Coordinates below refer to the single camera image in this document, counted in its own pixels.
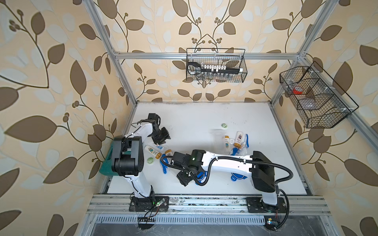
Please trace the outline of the blue lid of cup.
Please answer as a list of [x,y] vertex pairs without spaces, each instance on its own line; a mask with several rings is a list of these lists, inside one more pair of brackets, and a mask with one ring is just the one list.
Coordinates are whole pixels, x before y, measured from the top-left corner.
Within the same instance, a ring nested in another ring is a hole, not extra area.
[[248,177],[247,176],[244,176],[244,175],[240,175],[240,174],[236,174],[236,173],[232,173],[231,174],[231,180],[233,182],[236,182],[238,180],[245,180],[247,179]]
[[205,186],[209,181],[209,173],[208,172],[200,172],[196,175],[196,184],[199,186]]

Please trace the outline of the small toothpaste tube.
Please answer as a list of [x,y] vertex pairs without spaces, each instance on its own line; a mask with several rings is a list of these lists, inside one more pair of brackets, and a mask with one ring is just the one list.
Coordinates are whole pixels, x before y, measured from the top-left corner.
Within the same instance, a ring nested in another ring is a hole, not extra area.
[[229,148],[229,136],[225,135],[224,141],[225,141],[225,147]]
[[165,150],[165,147],[163,147],[162,145],[157,146],[157,148],[158,148],[159,150],[162,150],[162,151]]

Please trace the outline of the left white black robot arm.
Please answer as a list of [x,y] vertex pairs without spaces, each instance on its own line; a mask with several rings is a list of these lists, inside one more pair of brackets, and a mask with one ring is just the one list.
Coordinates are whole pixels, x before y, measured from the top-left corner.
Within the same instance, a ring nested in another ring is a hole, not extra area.
[[110,166],[113,173],[123,177],[133,188],[129,211],[162,212],[168,211],[169,197],[156,196],[152,185],[147,181],[144,167],[144,141],[150,137],[154,144],[164,144],[170,139],[166,128],[160,128],[160,117],[149,117],[137,122],[137,128],[129,134],[118,136],[112,142]]

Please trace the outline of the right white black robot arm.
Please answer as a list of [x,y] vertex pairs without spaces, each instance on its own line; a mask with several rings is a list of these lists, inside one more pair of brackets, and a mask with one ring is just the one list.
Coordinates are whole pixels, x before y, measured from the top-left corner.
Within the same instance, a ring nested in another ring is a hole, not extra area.
[[205,186],[212,171],[227,172],[250,178],[254,189],[262,195],[261,208],[266,212],[279,210],[278,195],[282,192],[279,183],[293,178],[289,168],[271,162],[263,153],[254,151],[252,155],[232,156],[215,154],[195,149],[192,154],[175,152],[169,157],[166,167],[179,170],[178,179],[184,186],[193,180]]

